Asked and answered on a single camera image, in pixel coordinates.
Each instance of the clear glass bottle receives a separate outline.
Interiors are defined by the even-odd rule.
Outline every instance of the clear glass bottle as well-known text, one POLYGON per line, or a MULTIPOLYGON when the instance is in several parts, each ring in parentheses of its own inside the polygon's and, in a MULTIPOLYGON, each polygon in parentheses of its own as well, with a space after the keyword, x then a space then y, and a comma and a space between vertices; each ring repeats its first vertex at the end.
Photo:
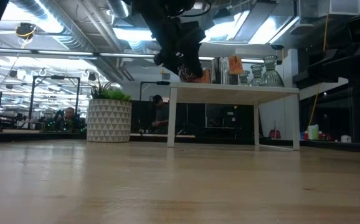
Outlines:
POLYGON ((250 71, 244 71, 244 74, 240 74, 240 85, 249 86, 249 74, 250 71))
POLYGON ((264 86, 284 87, 284 82, 280 74, 275 70, 277 65, 277 56, 271 55, 263 58, 265 62, 266 72, 262 76, 264 86))
POLYGON ((256 64, 250 67, 252 69, 253 80, 250 82, 251 86, 264 86, 262 80, 263 65, 256 64))

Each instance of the orange bag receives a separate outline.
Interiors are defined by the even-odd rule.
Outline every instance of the orange bag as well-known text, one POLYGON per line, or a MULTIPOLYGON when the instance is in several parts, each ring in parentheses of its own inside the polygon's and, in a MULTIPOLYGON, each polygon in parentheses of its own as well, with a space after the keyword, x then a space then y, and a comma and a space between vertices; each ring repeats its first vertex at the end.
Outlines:
POLYGON ((229 68, 231 75, 239 75, 244 73, 242 68, 241 57, 239 56, 230 56, 229 57, 229 68))

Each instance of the white planter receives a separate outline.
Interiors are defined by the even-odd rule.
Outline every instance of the white planter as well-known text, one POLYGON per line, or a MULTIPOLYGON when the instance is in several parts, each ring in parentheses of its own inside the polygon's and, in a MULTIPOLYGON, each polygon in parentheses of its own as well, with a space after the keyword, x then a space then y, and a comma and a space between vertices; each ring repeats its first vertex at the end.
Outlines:
POLYGON ((131 125, 131 102, 90 100, 87 110, 87 141, 128 142, 131 125))

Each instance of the desk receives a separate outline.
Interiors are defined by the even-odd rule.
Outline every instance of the desk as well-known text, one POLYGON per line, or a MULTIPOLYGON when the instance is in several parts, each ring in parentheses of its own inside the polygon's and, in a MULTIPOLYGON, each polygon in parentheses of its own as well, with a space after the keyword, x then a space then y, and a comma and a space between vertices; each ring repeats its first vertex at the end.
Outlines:
POLYGON ((259 145, 259 105, 285 97, 292 98, 293 149, 299 150, 299 89, 218 85, 204 83, 171 83, 169 104, 168 147, 174 147, 176 104, 215 103, 228 105, 253 105, 255 145, 259 145))

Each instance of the cable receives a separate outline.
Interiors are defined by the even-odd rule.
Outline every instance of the cable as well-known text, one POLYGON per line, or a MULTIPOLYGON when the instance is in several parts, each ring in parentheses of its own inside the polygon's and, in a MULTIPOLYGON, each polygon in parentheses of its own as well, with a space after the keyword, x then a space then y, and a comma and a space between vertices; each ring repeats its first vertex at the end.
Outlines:
MULTIPOLYGON (((27 44, 29 44, 29 43, 32 42, 32 41, 28 41, 28 40, 29 40, 29 37, 35 32, 35 30, 36 30, 36 29, 34 29, 32 32, 28 33, 28 36, 26 37, 25 42, 22 44, 21 49, 24 49, 27 44)), ((19 59, 19 55, 20 55, 20 54, 17 54, 17 57, 16 57, 14 63, 12 64, 10 70, 7 72, 7 75, 4 77, 3 81, 0 83, 0 87, 3 85, 3 83, 4 83, 4 82, 7 80, 7 78, 9 77, 12 69, 14 68, 14 66, 16 65, 16 63, 17 63, 17 61, 18 61, 18 59, 19 59)))
POLYGON ((32 34, 35 33, 36 27, 35 27, 32 31, 30 31, 29 33, 27 33, 27 34, 18 34, 18 33, 17 33, 17 30, 18 30, 18 27, 16 27, 16 34, 17 34, 18 37, 27 37, 27 38, 29 38, 30 35, 32 35, 32 34))
MULTIPOLYGON (((325 31, 324 31, 324 44, 323 44, 323 52, 325 52, 326 50, 326 43, 327 43, 327 34, 328 34, 328 20, 329 20, 329 8, 328 8, 328 13, 327 13, 327 17, 325 19, 325 31)), ((317 104, 317 98, 318 98, 318 93, 320 92, 320 86, 321 83, 318 84, 317 87, 317 93, 316 93, 316 99, 315 99, 315 103, 313 105, 313 110, 311 111, 311 116, 310 116, 310 121, 309 124, 307 125, 307 129, 309 128, 309 126, 311 125, 311 122, 313 120, 313 116, 315 114, 315 109, 316 109, 316 104, 317 104)))
POLYGON ((328 18, 329 18, 329 12, 327 13, 327 17, 326 17, 326 19, 325 19, 325 31, 324 31, 323 52, 325 52, 325 48, 326 48, 326 46, 327 46, 328 18))

